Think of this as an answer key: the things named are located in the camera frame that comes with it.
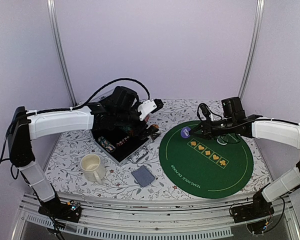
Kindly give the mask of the purple small blind button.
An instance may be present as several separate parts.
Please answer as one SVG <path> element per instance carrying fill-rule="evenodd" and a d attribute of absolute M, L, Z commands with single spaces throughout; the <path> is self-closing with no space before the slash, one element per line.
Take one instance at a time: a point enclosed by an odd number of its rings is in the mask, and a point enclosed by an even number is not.
<path fill-rule="evenodd" d="M 180 131 L 180 135 L 183 139 L 188 139 L 191 134 L 190 134 L 190 131 L 191 131 L 191 128 L 186 126 L 186 127 L 183 127 Z"/>

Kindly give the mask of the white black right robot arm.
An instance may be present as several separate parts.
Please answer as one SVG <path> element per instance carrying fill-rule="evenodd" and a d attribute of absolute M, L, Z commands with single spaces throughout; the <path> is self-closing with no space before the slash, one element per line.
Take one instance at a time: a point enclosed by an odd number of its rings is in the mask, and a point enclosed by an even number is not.
<path fill-rule="evenodd" d="M 223 115 L 213 120 L 214 113 L 208 105 L 200 103 L 196 110 L 200 122 L 190 130 L 190 135 L 205 140 L 225 134 L 254 139 L 267 166 L 277 177 L 253 195 L 248 213 L 252 218 L 259 218 L 271 202 L 300 188 L 300 122 L 258 114 L 247 116 L 238 96 L 223 99 L 221 105 Z"/>

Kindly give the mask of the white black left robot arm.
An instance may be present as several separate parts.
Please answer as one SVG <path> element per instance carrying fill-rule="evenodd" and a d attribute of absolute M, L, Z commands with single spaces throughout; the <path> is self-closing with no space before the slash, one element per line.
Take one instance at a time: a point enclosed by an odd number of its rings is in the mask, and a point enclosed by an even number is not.
<path fill-rule="evenodd" d="M 109 131 L 127 127 L 131 140 L 142 141 L 151 134 L 146 118 L 163 107 L 160 99 L 139 100 L 138 94 L 127 87 L 117 86 L 113 93 L 98 102 L 87 100 L 68 108 L 27 111 L 19 106 L 7 128 L 4 148 L 8 160 L 22 174 L 27 184 L 38 195 L 41 204 L 53 216 L 64 213 L 64 205 L 53 186 L 44 176 L 32 150 L 36 139 L 68 131 Z"/>

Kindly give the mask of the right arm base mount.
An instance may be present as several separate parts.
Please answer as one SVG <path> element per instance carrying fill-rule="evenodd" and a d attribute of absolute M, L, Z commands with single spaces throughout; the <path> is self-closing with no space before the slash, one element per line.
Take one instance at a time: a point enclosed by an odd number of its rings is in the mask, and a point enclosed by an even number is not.
<path fill-rule="evenodd" d="M 271 216 L 274 213 L 272 203 L 263 200 L 253 200 L 250 204 L 235 203 L 229 208 L 229 214 L 235 223 Z"/>

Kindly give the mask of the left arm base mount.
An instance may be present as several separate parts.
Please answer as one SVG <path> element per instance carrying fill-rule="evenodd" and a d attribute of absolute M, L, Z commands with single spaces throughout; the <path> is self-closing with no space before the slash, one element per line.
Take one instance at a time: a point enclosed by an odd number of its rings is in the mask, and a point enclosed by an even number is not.
<path fill-rule="evenodd" d="M 58 198 L 54 198 L 47 202 L 40 202 L 38 213 L 54 219 L 78 223 L 82 207 L 77 201 L 62 203 Z"/>

